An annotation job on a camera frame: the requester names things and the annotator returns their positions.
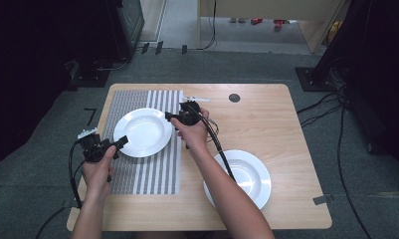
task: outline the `person's right hand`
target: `person's right hand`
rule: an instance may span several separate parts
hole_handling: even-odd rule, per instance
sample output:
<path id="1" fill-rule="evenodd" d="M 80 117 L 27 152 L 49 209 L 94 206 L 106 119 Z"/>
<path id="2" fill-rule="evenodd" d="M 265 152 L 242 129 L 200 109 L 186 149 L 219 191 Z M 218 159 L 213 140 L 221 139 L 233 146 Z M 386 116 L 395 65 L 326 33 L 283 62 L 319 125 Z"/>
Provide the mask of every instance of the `person's right hand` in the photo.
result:
<path id="1" fill-rule="evenodd" d="M 203 108 L 200 109 L 200 113 L 205 119 L 209 117 L 209 112 Z M 171 123 L 179 130 L 178 135 L 186 141 L 190 149 L 206 148 L 208 130 L 201 120 L 191 126 L 184 125 L 176 118 L 172 118 Z"/>

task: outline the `plate rim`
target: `plate rim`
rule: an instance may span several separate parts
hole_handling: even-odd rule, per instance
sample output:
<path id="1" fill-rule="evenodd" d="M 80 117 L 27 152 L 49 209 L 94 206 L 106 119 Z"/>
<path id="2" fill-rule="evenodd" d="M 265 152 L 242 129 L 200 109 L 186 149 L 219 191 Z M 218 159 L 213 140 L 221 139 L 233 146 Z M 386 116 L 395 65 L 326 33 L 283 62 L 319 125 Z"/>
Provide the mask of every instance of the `plate rim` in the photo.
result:
<path id="1" fill-rule="evenodd" d="M 159 113 L 159 115 L 161 117 L 157 117 L 157 119 L 159 121 L 161 121 L 162 125 L 163 125 L 163 137 L 162 137 L 163 138 L 163 140 L 162 140 L 163 146 L 162 147 L 158 146 L 157 148 L 159 148 L 159 149 L 152 150 L 149 153 L 145 153 L 144 150 L 143 151 L 136 151 L 135 153 L 128 152 L 128 149 L 123 147 L 120 150 L 120 152 L 125 154 L 125 155 L 127 155 L 127 156 L 130 156 L 130 157 L 147 157 L 147 156 L 151 156 L 151 155 L 156 154 L 157 152 L 162 150 L 162 148 L 164 148 L 167 145 L 167 143 L 171 140 L 171 136 L 172 136 L 172 132 L 173 132 L 172 124 L 165 119 L 165 113 L 163 111 L 160 111 L 160 110 L 155 109 L 155 108 L 139 108 L 139 109 L 133 110 L 133 111 L 125 114 L 124 116 L 122 116 L 118 120 L 118 122 L 115 124 L 114 130 L 113 130 L 113 133 L 112 133 L 112 137 L 113 137 L 114 141 L 117 141 L 117 140 L 119 140 L 122 137 L 122 135 L 120 135 L 119 133 L 123 133 L 123 130 L 116 130 L 117 126 L 120 125 L 121 122 L 124 121 L 124 119 L 127 116 L 133 115 L 133 114 L 136 114 L 136 113 L 139 113 L 139 112 L 150 113 L 150 114 L 146 114 L 145 116 L 153 116 L 153 117 L 156 117 L 157 116 L 156 113 Z M 128 124 L 128 122 L 129 122 L 129 120 L 126 120 L 124 126 L 126 126 Z"/>
<path id="2" fill-rule="evenodd" d="M 239 149 L 224 150 L 224 154 L 226 155 L 228 161 L 230 161 L 230 156 L 232 156 L 232 155 L 234 155 L 234 154 L 236 154 L 236 153 L 240 153 L 240 154 L 246 155 L 247 157 L 249 157 L 249 159 L 252 158 L 252 159 L 253 159 L 253 163 L 251 163 L 250 161 L 245 160 L 244 158 L 232 158 L 232 159 L 235 159 L 235 160 L 243 160 L 243 161 L 249 163 L 250 165 L 252 165 L 252 166 L 255 168 L 255 170 L 258 172 L 258 174 L 259 174 L 260 177 L 261 177 L 261 173 L 262 173 L 262 172 L 263 172 L 264 174 L 267 174 L 267 175 L 268 175 L 268 180 L 269 180 L 268 195 L 267 195 L 267 196 L 265 196 L 265 194 L 263 195 L 264 191 L 261 189 L 261 191 L 259 192 L 259 194 L 258 194 L 258 196 L 257 196 L 256 198 L 260 198 L 260 197 L 264 197 L 264 196 L 265 196 L 265 199 L 262 199 L 263 202 L 262 202 L 262 203 L 257 203 L 255 200 L 253 200 L 254 203 L 255 203 L 255 205 L 257 205 L 259 209 L 262 209 L 265 205 L 267 205 L 267 203 L 268 203 L 268 201 L 270 200 L 270 197 L 271 197 L 271 192 L 272 192 L 272 180 L 271 180 L 271 175 L 270 175 L 270 173 L 268 172 L 268 169 L 265 167 L 265 165 L 261 162 L 261 160 L 258 159 L 258 158 L 257 158 L 256 156 L 254 156 L 253 154 L 251 154 L 251 153 L 249 153 L 249 152 L 247 152 L 247 151 L 244 151 L 244 150 L 239 150 Z M 220 154 L 215 155 L 214 158 L 217 160 L 217 162 L 218 162 L 221 166 L 224 166 Z M 263 166 L 264 168 L 257 167 L 254 163 L 259 164 L 260 166 Z M 209 202 L 210 202 L 212 205 L 215 206 L 214 202 L 212 201 L 211 193 L 209 192 L 208 187 L 207 187 L 207 185 L 206 185 L 206 183 L 205 183 L 205 180 L 203 180 L 203 185 L 204 185 L 205 194 L 206 194 L 206 196 L 207 196 Z"/>

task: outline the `gray carpet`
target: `gray carpet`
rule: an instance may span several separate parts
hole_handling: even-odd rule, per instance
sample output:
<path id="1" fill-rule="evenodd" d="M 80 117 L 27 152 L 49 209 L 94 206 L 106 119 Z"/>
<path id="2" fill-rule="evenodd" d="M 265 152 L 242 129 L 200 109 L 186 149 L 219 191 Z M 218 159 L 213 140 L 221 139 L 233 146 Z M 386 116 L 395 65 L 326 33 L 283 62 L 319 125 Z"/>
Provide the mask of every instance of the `gray carpet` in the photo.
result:
<path id="1" fill-rule="evenodd" d="M 261 83 L 286 84 L 297 110 L 317 102 L 324 93 L 301 90 L 295 67 L 314 67 L 319 56 L 264 53 L 199 52 L 163 49 L 155 55 L 136 52 L 131 63 L 109 75 L 103 89 L 64 92 L 43 118 L 30 140 L 0 162 L 0 238 L 34 238 L 47 218 L 72 198 L 68 177 L 71 144 L 97 125 L 107 90 L 115 83 Z M 299 115 L 300 121 L 320 115 L 336 102 Z M 336 162 L 340 111 L 303 129 L 332 226 L 324 230 L 276 230 L 277 238 L 365 238 L 347 202 Z M 78 149 L 75 155 L 81 155 Z M 399 196 L 380 192 L 399 191 L 399 163 L 388 155 L 366 152 L 366 141 L 353 112 L 344 116 L 341 146 L 342 170 L 351 199 L 372 238 L 399 238 Z M 69 238 L 69 210 L 56 217 L 41 238 Z M 103 238 L 130 238 L 130 232 L 104 232 Z"/>

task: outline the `floor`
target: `floor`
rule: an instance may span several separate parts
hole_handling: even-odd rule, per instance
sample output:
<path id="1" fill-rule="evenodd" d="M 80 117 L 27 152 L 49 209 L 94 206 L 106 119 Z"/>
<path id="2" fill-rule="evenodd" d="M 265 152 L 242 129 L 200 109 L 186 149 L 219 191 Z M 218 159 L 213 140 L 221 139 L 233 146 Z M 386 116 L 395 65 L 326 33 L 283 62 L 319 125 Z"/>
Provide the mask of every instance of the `floor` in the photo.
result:
<path id="1" fill-rule="evenodd" d="M 145 27 L 139 45 L 149 42 L 156 47 L 162 41 L 162 48 L 197 50 L 197 0 L 141 0 Z M 290 24 L 276 32 L 271 19 L 253 25 L 251 19 L 245 23 L 230 23 L 228 18 L 215 19 L 215 43 L 208 51 L 250 52 L 273 54 L 309 55 L 299 24 L 291 20 Z M 207 46 L 212 38 L 213 19 L 202 18 L 201 48 Z M 325 47 L 315 53 L 322 55 Z"/>

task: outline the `wooden table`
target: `wooden table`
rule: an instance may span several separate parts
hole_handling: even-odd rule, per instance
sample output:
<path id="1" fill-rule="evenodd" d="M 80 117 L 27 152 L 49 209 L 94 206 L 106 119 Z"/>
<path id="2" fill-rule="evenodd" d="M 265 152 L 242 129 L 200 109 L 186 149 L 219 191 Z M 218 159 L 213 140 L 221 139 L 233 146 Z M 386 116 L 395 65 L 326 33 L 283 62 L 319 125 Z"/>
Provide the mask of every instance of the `wooden table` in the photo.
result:
<path id="1" fill-rule="evenodd" d="M 182 90 L 184 96 L 209 98 L 200 106 L 209 110 L 219 126 L 224 150 L 240 149 L 254 154 L 272 179 L 269 202 L 262 209 L 273 229 L 328 228 L 331 218 L 326 204 L 315 205 L 322 196 L 298 116 L 285 85 L 211 84 L 116 84 L 110 87 L 99 122 L 103 131 L 113 93 L 117 90 Z M 229 101 L 238 94 L 240 101 Z M 208 145 L 217 151 L 213 142 Z M 180 193 L 175 195 L 110 195 L 104 210 L 104 231 L 223 230 L 215 208 L 205 196 L 203 180 L 188 150 L 181 149 Z M 79 187 L 85 198 L 86 185 Z M 79 215 L 72 209 L 68 220 L 73 230 Z"/>
<path id="2" fill-rule="evenodd" d="M 299 20 L 299 27 L 309 51 L 315 53 L 332 23 L 344 18 L 349 2 L 350 0 L 218 0 L 215 16 Z M 214 0 L 197 0 L 197 3 L 197 47 L 201 48 L 201 18 L 214 16 Z"/>

